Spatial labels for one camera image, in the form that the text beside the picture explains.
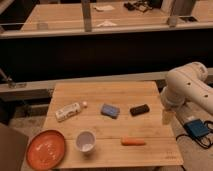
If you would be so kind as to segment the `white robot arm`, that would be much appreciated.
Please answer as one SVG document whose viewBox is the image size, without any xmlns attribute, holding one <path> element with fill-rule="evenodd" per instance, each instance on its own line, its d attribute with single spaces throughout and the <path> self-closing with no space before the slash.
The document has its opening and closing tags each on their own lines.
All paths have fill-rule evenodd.
<svg viewBox="0 0 213 171">
<path fill-rule="evenodd" d="M 169 124 L 174 116 L 190 118 L 187 100 L 194 102 L 213 115 L 213 88 L 205 83 L 208 70 L 201 62 L 191 62 L 167 72 L 166 86 L 160 93 L 164 106 L 162 123 Z"/>
</svg>

